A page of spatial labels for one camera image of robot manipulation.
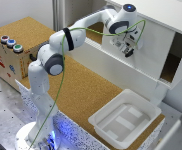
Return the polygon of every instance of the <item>white plastic bin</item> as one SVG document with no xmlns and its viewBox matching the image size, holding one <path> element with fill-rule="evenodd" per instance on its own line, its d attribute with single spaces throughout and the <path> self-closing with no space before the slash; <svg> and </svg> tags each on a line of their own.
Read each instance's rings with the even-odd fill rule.
<svg viewBox="0 0 182 150">
<path fill-rule="evenodd" d="M 160 108 L 126 89 L 88 120 L 96 133 L 113 147 L 126 149 L 160 113 Z"/>
</svg>

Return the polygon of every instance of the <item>green wire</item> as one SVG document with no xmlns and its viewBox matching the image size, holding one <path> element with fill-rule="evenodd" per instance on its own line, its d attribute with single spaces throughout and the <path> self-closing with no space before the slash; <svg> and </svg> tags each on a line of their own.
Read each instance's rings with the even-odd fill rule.
<svg viewBox="0 0 182 150">
<path fill-rule="evenodd" d="M 133 28 L 134 26 L 136 26 L 137 24 L 139 24 L 139 23 L 141 23 L 141 22 L 144 22 L 144 24 L 143 24 L 143 27 L 142 27 L 142 30 L 141 30 L 140 36 L 139 36 L 139 38 L 138 38 L 138 40 L 137 40 L 137 42 L 136 42 L 136 45 L 137 45 L 138 41 L 140 40 L 140 38 L 141 38 L 141 36 L 142 36 L 142 33 L 143 33 L 143 31 L 144 31 L 144 28 L 145 28 L 145 24 L 146 24 L 146 21 L 145 21 L 145 20 L 138 21 L 137 23 L 135 23 L 134 25 L 132 25 L 132 26 L 131 26 L 131 27 L 129 27 L 128 29 L 126 29 L 126 30 L 124 30 L 124 31 L 122 31 L 122 32 L 120 32 L 120 33 L 117 33 L 117 34 L 104 34 L 104 33 L 101 33 L 101 32 L 98 32 L 98 31 L 95 31 L 95 30 L 92 30 L 92 29 L 89 29 L 89 28 L 73 28 L 73 29 L 70 29 L 70 31 L 73 31 L 73 30 L 79 30 L 79 29 L 85 29 L 85 30 L 92 31 L 92 32 L 95 32 L 95 33 L 100 34 L 100 35 L 105 35 L 105 36 L 115 36 L 115 35 L 120 35 L 120 34 L 122 34 L 122 33 L 127 32 L 128 30 L 130 30 L 131 28 Z M 55 101 L 54 101 L 54 104 L 53 104 L 53 106 L 52 106 L 51 110 L 49 111 L 49 113 L 48 113 L 48 115 L 47 115 L 46 119 L 44 120 L 44 122 L 43 122 L 42 126 L 40 127 L 40 129 L 39 129 L 39 131 L 38 131 L 38 133 L 37 133 L 37 135 L 36 135 L 35 139 L 33 140 L 32 144 L 31 144 L 31 146 L 29 147 L 29 149 L 28 149 L 28 150 L 30 150 L 30 149 L 31 149 L 31 147 L 33 146 L 33 144 L 35 143 L 35 140 L 37 139 L 37 137 L 38 137 L 38 135 L 39 135 L 40 131 L 42 130 L 42 128 L 43 128 L 43 126 L 44 126 L 45 122 L 46 122 L 46 121 L 47 121 L 47 119 L 49 118 L 49 115 L 51 114 L 51 112 L 52 112 L 52 110 L 53 110 L 54 106 L 56 105 L 56 102 L 57 102 L 57 100 L 58 100 L 58 96 L 59 96 L 59 94 L 60 94 L 60 90 L 61 90 L 61 87 L 62 87 L 62 84 L 63 84 L 63 80 L 64 80 L 64 76 L 65 76 L 64 40 L 65 40 L 65 35 L 63 36 L 63 39 L 62 39 L 63 76 L 62 76 L 62 80 L 61 80 L 61 83 L 60 83 L 60 87 L 59 87 L 58 93 L 57 93 L 57 95 L 56 95 L 56 99 L 55 99 Z"/>
</svg>

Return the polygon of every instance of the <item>cardboard box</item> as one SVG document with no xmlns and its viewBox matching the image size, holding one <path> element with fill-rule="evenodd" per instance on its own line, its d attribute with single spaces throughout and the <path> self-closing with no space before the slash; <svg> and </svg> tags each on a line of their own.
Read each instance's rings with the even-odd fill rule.
<svg viewBox="0 0 182 150">
<path fill-rule="evenodd" d="M 40 45 L 53 33 L 55 31 L 30 17 L 0 27 L 0 39 L 7 35 L 24 49 L 23 53 L 17 54 L 0 42 L 0 77 L 18 90 L 15 79 L 19 81 L 28 75 L 28 66 L 32 62 L 29 55 L 36 57 Z"/>
</svg>

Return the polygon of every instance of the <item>wooden box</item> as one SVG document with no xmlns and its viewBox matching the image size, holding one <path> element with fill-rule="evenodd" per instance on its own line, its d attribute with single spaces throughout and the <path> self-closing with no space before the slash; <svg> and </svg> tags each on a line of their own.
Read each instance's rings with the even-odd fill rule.
<svg viewBox="0 0 182 150">
<path fill-rule="evenodd" d="M 0 77 L 18 90 L 15 79 L 21 80 L 28 75 L 28 65 L 32 62 L 29 55 L 36 57 L 40 44 L 48 41 L 53 33 L 53 30 L 30 17 L 0 27 L 0 39 L 8 35 L 24 49 L 17 54 L 0 42 Z"/>
</svg>

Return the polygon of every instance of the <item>white robotic arm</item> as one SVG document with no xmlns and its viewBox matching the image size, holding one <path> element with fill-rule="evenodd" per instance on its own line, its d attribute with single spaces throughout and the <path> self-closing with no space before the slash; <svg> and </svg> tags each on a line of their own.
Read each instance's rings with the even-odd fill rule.
<svg viewBox="0 0 182 150">
<path fill-rule="evenodd" d="M 117 13 L 113 6 L 108 5 L 99 11 L 78 20 L 73 26 L 69 27 L 69 29 L 65 28 L 51 35 L 49 44 L 46 44 L 39 49 L 37 60 L 29 65 L 28 70 L 28 76 L 31 85 L 31 99 L 39 110 L 36 124 L 29 132 L 27 137 L 30 143 L 32 143 L 35 139 L 36 134 L 38 133 L 46 116 L 51 110 L 51 106 L 54 103 L 54 100 L 47 93 L 49 90 L 48 74 L 54 76 L 58 75 L 64 68 L 62 44 L 64 44 L 64 52 L 67 52 L 69 50 L 73 50 L 74 48 L 80 47 L 85 41 L 85 29 L 74 30 L 71 32 L 70 29 L 79 27 L 87 28 L 97 22 L 103 22 L 111 34 L 117 34 L 134 25 L 136 21 L 137 11 L 135 6 L 126 4 Z M 120 39 L 119 42 L 121 45 L 127 45 L 125 49 L 128 49 L 129 47 L 133 47 L 133 44 L 137 42 L 138 35 L 140 35 L 140 29 L 135 26 L 131 28 L 128 33 L 124 33 L 123 36 L 120 36 L 122 39 Z M 39 147 L 41 149 L 41 145 L 43 145 L 44 139 L 48 139 L 51 133 L 54 131 L 52 122 L 53 116 L 57 113 L 57 111 L 58 107 L 55 106 L 39 136 L 34 141 L 34 148 Z M 54 141 L 54 143 L 56 146 L 53 148 L 57 149 L 58 146 L 56 144 L 56 141 Z"/>
</svg>

